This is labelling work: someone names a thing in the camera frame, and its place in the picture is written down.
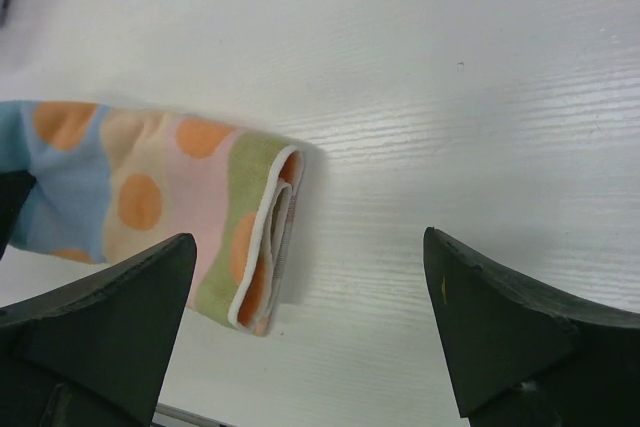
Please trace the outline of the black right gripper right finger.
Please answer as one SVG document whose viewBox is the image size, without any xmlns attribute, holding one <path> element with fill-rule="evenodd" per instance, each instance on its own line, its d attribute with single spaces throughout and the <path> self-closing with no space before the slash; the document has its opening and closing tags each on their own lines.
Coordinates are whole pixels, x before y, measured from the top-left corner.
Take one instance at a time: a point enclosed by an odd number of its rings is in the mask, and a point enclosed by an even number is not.
<svg viewBox="0 0 640 427">
<path fill-rule="evenodd" d="M 542 283 L 433 227 L 423 265 L 470 425 L 638 425 L 638 314 Z"/>
</svg>

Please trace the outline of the orange patterned towel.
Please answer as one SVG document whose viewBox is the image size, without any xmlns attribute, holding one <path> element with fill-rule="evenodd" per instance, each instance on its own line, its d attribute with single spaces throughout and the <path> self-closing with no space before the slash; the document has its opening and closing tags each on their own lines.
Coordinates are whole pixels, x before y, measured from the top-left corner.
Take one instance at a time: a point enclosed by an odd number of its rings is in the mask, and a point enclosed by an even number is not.
<svg viewBox="0 0 640 427">
<path fill-rule="evenodd" d="M 188 307 L 256 336 L 279 292 L 304 162 L 282 138 L 170 111 L 1 105 L 1 169 L 35 180 L 13 247 L 115 264 L 189 233 Z"/>
</svg>

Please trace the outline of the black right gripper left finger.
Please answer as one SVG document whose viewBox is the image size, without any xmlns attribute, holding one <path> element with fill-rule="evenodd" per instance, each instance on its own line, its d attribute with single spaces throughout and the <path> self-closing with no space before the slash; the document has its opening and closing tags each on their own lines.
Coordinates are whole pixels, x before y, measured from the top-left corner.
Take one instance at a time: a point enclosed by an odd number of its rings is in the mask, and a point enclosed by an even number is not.
<svg viewBox="0 0 640 427">
<path fill-rule="evenodd" d="M 150 425 L 195 261 L 179 234 L 2 307 L 2 425 Z"/>
</svg>

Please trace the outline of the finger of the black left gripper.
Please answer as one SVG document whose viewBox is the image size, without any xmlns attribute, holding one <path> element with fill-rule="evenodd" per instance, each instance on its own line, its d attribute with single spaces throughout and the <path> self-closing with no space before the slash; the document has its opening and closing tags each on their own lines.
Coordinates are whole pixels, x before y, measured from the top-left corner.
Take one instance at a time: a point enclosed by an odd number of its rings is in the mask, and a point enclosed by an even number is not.
<svg viewBox="0 0 640 427">
<path fill-rule="evenodd" d="M 27 171 L 2 173 L 0 180 L 0 258 L 3 257 L 35 178 Z"/>
</svg>

